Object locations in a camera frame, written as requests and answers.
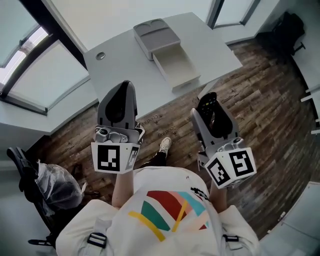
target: shoe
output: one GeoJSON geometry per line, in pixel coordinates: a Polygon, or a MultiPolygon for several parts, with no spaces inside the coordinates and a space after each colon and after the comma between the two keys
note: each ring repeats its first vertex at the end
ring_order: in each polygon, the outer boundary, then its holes
{"type": "Polygon", "coordinates": [[[171,138],[170,137],[165,137],[161,141],[159,152],[164,152],[165,156],[167,156],[168,155],[168,151],[169,151],[169,149],[171,147],[171,144],[172,144],[171,138]]]}

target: round hole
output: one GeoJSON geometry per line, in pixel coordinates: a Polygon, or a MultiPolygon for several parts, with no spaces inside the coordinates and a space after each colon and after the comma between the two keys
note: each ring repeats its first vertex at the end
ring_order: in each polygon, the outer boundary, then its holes
{"type": "Polygon", "coordinates": [[[95,56],[95,58],[96,58],[98,61],[101,61],[104,57],[106,57],[106,54],[105,54],[103,51],[99,52],[99,53],[95,56]]]}
{"type": "Polygon", "coordinates": [[[102,135],[106,135],[106,134],[108,134],[108,131],[107,131],[106,129],[101,129],[101,130],[100,130],[100,133],[101,133],[102,135]]]}

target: black buckle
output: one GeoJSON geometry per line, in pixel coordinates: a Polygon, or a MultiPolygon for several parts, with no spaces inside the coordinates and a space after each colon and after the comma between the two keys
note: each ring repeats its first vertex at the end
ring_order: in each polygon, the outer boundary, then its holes
{"type": "Polygon", "coordinates": [[[87,241],[88,244],[98,246],[101,248],[106,248],[107,245],[107,237],[99,232],[93,232],[89,235],[87,241]]]}
{"type": "Polygon", "coordinates": [[[239,237],[237,235],[224,234],[223,237],[225,238],[226,242],[239,242],[239,237]]]}

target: open drawer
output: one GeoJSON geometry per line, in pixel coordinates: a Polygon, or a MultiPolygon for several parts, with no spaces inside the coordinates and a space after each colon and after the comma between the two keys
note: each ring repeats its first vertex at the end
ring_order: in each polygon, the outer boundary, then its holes
{"type": "Polygon", "coordinates": [[[152,54],[155,64],[172,86],[172,90],[179,89],[200,77],[200,73],[180,44],[156,50],[152,54]]]}

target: black pants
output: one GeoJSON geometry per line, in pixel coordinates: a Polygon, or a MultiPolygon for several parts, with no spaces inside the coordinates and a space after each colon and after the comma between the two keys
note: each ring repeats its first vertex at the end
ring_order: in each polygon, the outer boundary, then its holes
{"type": "Polygon", "coordinates": [[[149,162],[144,163],[143,165],[141,165],[140,168],[147,166],[167,166],[166,153],[156,153],[155,156],[151,158],[149,162]]]}

